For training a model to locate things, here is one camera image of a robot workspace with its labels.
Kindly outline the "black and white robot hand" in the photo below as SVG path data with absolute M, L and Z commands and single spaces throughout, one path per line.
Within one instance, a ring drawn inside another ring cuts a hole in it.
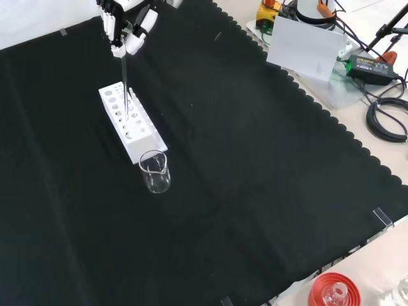
M 96 1 L 104 32 L 114 57 L 135 55 L 156 23 L 158 12 L 153 1 L 135 1 L 130 8 L 124 1 Z

